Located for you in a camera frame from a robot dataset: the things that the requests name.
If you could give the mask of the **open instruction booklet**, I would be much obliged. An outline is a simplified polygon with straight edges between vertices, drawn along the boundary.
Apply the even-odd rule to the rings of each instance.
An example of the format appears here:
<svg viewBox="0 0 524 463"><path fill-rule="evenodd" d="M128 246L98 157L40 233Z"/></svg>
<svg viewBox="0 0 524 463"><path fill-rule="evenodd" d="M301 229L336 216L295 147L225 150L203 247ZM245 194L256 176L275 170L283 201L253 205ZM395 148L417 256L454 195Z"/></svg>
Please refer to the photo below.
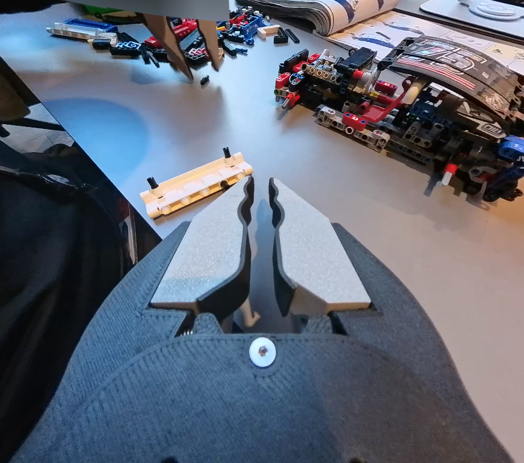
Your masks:
<svg viewBox="0 0 524 463"><path fill-rule="evenodd" d="M502 65L523 75L523 47L462 33L417 17L388 12L331 35L328 40L343 48L369 48L381 61L407 37L431 36L455 41L493 57Z"/></svg>

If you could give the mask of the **person's dark clothing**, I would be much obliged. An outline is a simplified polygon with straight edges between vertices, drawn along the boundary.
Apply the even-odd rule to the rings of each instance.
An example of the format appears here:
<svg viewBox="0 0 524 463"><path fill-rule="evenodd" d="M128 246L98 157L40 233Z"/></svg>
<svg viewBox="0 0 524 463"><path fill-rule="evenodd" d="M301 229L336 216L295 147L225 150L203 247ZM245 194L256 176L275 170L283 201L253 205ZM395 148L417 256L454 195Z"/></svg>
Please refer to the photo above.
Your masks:
<svg viewBox="0 0 524 463"><path fill-rule="evenodd" d="M163 245L149 224L128 274L100 183L53 163L1 152L1 462L86 462L95 449L69 438L83 406L144 350L172 339L176 319L148 301L187 230Z"/></svg>

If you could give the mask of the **building brick toy car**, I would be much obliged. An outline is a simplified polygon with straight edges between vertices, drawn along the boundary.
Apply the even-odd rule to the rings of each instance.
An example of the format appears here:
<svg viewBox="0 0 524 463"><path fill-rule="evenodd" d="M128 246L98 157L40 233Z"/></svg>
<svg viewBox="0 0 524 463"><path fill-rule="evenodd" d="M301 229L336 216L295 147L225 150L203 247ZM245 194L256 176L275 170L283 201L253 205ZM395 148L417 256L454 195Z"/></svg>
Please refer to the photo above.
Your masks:
<svg viewBox="0 0 524 463"><path fill-rule="evenodd" d="M376 56L304 49L279 65L276 102L305 106L319 125L376 152L432 165L439 185L457 177L483 202L523 196L523 75L431 36L404 39L377 64Z"/></svg>

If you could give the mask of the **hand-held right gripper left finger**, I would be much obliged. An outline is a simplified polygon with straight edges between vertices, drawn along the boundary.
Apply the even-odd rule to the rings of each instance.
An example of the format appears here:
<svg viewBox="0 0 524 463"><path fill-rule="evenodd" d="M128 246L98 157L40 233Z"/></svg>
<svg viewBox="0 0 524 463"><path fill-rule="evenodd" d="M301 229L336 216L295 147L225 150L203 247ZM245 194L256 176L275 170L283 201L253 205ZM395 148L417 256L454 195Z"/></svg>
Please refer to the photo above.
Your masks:
<svg viewBox="0 0 524 463"><path fill-rule="evenodd" d="M160 276L151 307L224 320L246 302L253 200L254 179L246 177L193 218Z"/></svg>

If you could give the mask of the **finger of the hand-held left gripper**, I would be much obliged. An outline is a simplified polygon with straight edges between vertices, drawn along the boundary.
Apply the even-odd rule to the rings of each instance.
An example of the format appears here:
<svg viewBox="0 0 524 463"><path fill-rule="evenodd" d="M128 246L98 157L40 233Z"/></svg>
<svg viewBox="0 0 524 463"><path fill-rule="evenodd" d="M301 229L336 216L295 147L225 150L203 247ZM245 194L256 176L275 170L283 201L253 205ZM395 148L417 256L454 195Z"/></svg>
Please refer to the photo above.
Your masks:
<svg viewBox="0 0 524 463"><path fill-rule="evenodd" d="M171 66L183 73L188 80L193 80L193 74L187 64L187 59L180 49L167 16L156 14L143 14L143 24L150 33L160 42L161 47L166 51L167 58Z"/></svg>
<svg viewBox="0 0 524 463"><path fill-rule="evenodd" d="M211 65L215 71L219 71L221 59L219 56L219 40L215 20L197 20L198 30L204 40L206 51Z"/></svg>

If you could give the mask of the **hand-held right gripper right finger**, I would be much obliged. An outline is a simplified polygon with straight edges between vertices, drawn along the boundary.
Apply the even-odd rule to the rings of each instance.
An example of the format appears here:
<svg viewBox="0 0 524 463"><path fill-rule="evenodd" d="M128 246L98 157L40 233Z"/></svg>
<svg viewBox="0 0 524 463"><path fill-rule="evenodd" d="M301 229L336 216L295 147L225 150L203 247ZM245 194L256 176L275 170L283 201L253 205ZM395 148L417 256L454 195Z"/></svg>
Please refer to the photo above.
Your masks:
<svg viewBox="0 0 524 463"><path fill-rule="evenodd" d="M369 309L371 297L327 216L269 180L273 277L282 316Z"/></svg>

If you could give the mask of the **white building brick panel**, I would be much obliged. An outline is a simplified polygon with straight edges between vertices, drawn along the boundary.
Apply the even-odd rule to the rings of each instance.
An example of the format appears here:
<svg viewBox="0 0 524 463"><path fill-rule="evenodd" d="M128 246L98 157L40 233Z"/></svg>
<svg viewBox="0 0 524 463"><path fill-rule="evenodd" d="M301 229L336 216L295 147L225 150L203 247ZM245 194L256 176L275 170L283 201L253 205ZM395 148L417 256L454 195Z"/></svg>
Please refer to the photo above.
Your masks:
<svg viewBox="0 0 524 463"><path fill-rule="evenodd" d="M174 178L158 183L159 188L140 193L148 217L156 219L182 210L213 194L225 191L220 182L227 180L230 187L251 176L253 167L245 161L241 152L230 159L220 157L210 163L194 168Z"/></svg>

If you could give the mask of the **pile of loose building pieces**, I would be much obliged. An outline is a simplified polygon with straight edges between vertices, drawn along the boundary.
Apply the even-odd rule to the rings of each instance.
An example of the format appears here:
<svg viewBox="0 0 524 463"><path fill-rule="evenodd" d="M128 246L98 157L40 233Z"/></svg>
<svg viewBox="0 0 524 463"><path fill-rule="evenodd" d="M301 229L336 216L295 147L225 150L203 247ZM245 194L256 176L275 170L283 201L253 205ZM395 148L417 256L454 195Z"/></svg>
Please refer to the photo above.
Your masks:
<svg viewBox="0 0 524 463"><path fill-rule="evenodd" d="M200 67L210 60L204 37L197 20L180 17L168 18L175 40L189 67ZM269 17L251 7L239 8L230 12L230 19L216 22L219 58L223 54L235 57L247 54L247 46L253 46L255 36L260 39L273 37L274 44L299 43L297 35L290 28L277 24L268 24ZM85 41L95 50L109 51L112 56L136 59L141 57L146 64L159 67L161 62L170 62L166 50L159 40L150 36L138 41L131 35L119 30L115 24L72 18L64 22L55 22L47 27L51 36L70 40Z"/></svg>

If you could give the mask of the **rolled instruction booklet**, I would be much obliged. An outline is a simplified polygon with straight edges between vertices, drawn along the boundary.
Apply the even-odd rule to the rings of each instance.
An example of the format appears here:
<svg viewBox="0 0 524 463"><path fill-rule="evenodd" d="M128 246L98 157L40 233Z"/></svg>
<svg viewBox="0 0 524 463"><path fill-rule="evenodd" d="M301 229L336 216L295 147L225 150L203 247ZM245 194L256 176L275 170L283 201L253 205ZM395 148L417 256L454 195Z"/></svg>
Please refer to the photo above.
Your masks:
<svg viewBox="0 0 524 463"><path fill-rule="evenodd" d="M310 21L320 36L330 36L394 9L401 0L236 0L271 17Z"/></svg>

